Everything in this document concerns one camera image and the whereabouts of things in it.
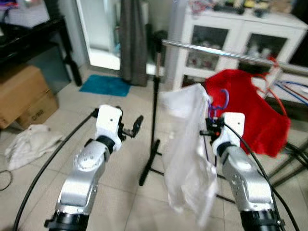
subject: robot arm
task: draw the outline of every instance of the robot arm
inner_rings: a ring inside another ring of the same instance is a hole
[[[98,180],[113,151],[121,148],[126,136],[135,137],[141,128],[143,116],[134,123],[133,130],[123,128],[122,110],[102,105],[98,112],[95,139],[90,139],[75,156],[73,170],[65,180],[55,213],[45,227],[51,231],[85,231],[95,196]]]
[[[224,123],[243,135],[244,115],[224,113],[215,126],[221,128],[220,135],[212,144],[214,154],[220,157],[223,175],[231,186],[244,230],[280,230],[281,221],[278,221],[274,211],[270,185],[258,172],[256,164],[240,148],[240,140]]]

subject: black cable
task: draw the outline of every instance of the black cable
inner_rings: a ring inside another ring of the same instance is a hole
[[[217,174],[217,177],[226,180],[226,178],[220,174]]]
[[[269,186],[270,186],[270,193],[271,193],[271,196],[273,198],[273,204],[274,204],[274,208],[275,208],[275,211],[277,213],[277,218],[278,220],[281,221],[281,217],[280,217],[280,214],[279,214],[279,211],[278,211],[278,208],[277,208],[277,204],[276,204],[276,200],[275,200],[275,196],[274,196],[274,192],[276,191],[274,189],[274,187],[272,186],[272,184],[270,183],[270,180],[263,168],[263,166],[261,165],[261,163],[259,162],[258,158],[256,157],[255,153],[252,151],[252,149],[249,147],[249,145],[246,143],[246,141],[233,129],[231,128],[228,124],[225,124],[224,125],[229,128],[240,140],[241,142],[245,145],[245,147],[247,148],[247,150],[250,152],[251,156],[253,157],[253,159],[255,160],[256,164],[258,165],[259,169],[261,170],[265,180],[268,182]],[[292,221],[292,224],[295,228],[296,231],[300,231],[299,228],[298,228],[298,225],[297,225],[297,222],[295,221],[295,218],[290,210],[290,208],[288,207],[288,205],[286,204],[286,202],[283,200],[283,198],[281,196],[277,196],[278,199],[281,201],[282,205],[284,206],[284,208],[286,209],[291,221]]]
[[[9,7],[4,11],[3,16],[2,16],[2,21],[1,21],[2,23],[5,23],[6,17],[10,17],[9,12],[11,9],[14,9],[14,7]]]
[[[42,173],[44,172],[44,170],[47,168],[47,166],[49,165],[49,163],[53,160],[53,158],[57,155],[57,153],[61,150],[61,148],[66,144],[66,142],[76,133],[76,131],[79,130],[79,128],[81,128],[82,125],[84,125],[92,116],[95,117],[95,113],[97,111],[94,110],[90,115],[88,115],[63,141],[62,143],[57,147],[57,149],[52,153],[52,155],[49,157],[49,159],[46,161],[46,163],[43,165],[43,167],[39,170],[38,174],[35,176],[34,180],[32,181],[20,207],[15,219],[15,223],[14,223],[14,227],[13,227],[13,231],[17,231],[18,229],[18,225],[19,225],[19,221],[21,218],[21,215],[23,213],[23,210],[25,208],[25,205],[27,203],[27,200],[29,199],[30,194],[32,193],[34,186],[36,185],[36,183],[38,182],[40,176],[42,175]]]
[[[222,199],[222,200],[228,201],[228,202],[230,202],[230,203],[232,203],[232,204],[235,204],[235,205],[236,205],[236,203],[235,203],[235,201],[234,201],[234,200],[231,200],[231,199],[229,199],[229,198],[227,198],[227,197],[224,197],[224,196],[219,195],[219,194],[216,194],[216,197],[217,197],[217,198],[219,198],[219,199]]]
[[[207,154],[207,148],[206,148],[205,136],[203,136],[203,141],[204,141],[204,147],[205,147],[206,159],[207,159],[207,161],[208,161],[208,162],[210,162],[210,161],[209,161],[209,159],[208,159],[208,154]]]
[[[10,182],[8,183],[7,186],[5,186],[4,188],[0,189],[0,191],[3,191],[3,190],[5,190],[5,189],[7,189],[7,188],[11,185],[11,183],[12,183],[12,181],[13,181],[13,174],[12,174],[9,170],[1,171],[0,174],[2,174],[2,173],[4,173],[4,172],[9,173],[9,175],[10,175]]]

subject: blue hanger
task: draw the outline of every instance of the blue hanger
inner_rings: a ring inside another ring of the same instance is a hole
[[[217,110],[226,109],[226,107],[227,107],[228,104],[229,104],[229,92],[228,92],[228,90],[227,90],[227,89],[221,89],[220,92],[223,92],[223,93],[225,93],[225,95],[226,95],[226,102],[225,102],[225,105],[223,105],[223,106],[220,106],[220,105],[218,105],[218,106],[213,106],[213,105],[211,104],[211,102],[208,101],[208,104],[209,104],[209,105],[208,105],[207,117],[210,118],[212,122],[214,122],[214,119],[213,119],[213,118],[216,117]]]

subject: metal rail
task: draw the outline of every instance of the metal rail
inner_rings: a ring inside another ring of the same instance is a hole
[[[243,55],[243,54],[239,54],[235,52],[221,51],[221,50],[217,50],[213,48],[201,47],[201,46],[191,45],[187,43],[172,41],[172,40],[164,39],[163,45],[185,48],[185,49],[192,50],[192,51],[201,51],[201,52],[205,52],[205,53],[212,54],[215,56],[225,56],[229,58],[238,59],[243,62],[254,62],[255,64],[259,64],[263,66],[274,66],[275,65],[273,61],[268,60],[268,59],[259,59],[259,58],[254,58],[248,55]],[[308,68],[306,67],[301,67],[301,66],[286,64],[286,63],[281,63],[281,62],[279,62],[279,67],[285,73],[308,76]]]

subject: black table leg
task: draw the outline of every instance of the black table leg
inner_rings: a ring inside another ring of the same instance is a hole
[[[294,172],[292,172],[291,174],[289,174],[288,176],[286,177],[283,177],[281,179],[279,179],[278,181],[274,182],[272,185],[273,187],[277,187],[283,183],[285,183],[287,180],[289,180],[290,178],[296,176],[297,174],[301,173],[302,171],[304,170],[307,170],[307,167],[306,166],[301,166],[299,167],[297,170],[295,170]]]
[[[159,153],[158,147],[159,147],[159,143],[160,140],[156,140],[155,139],[155,124],[156,124],[156,110],[157,110],[157,99],[158,99],[158,91],[159,91],[159,82],[160,79],[158,77],[154,77],[154,91],[153,91],[153,115],[152,115],[152,133],[151,133],[151,147],[150,147],[150,158],[146,164],[146,166],[143,169],[143,172],[140,176],[139,179],[139,185],[143,186],[146,177],[149,174],[149,171],[155,172],[157,174],[160,175],[164,175],[164,173],[157,171],[156,169],[152,168],[152,163],[154,161],[154,158],[156,155],[162,155],[161,153]]]
[[[59,29],[59,33],[60,33],[61,40],[63,42],[63,46],[64,46],[65,53],[66,53],[66,57],[64,59],[64,62],[71,67],[71,70],[72,70],[72,73],[73,73],[73,78],[74,78],[76,85],[81,86],[82,85],[81,76],[80,76],[80,73],[79,73],[78,65],[72,59],[72,56],[71,56],[71,51],[73,49],[72,49],[71,42],[69,40],[69,36],[68,36],[68,32],[67,32],[67,28],[66,28],[66,24],[65,24],[64,19],[63,19],[63,25]]]
[[[268,177],[272,178],[277,173],[279,173],[281,170],[283,170],[289,163],[291,163],[295,159],[294,155],[289,156],[289,158],[283,162],[281,165],[279,165],[275,170],[273,170],[271,173],[269,173]]]

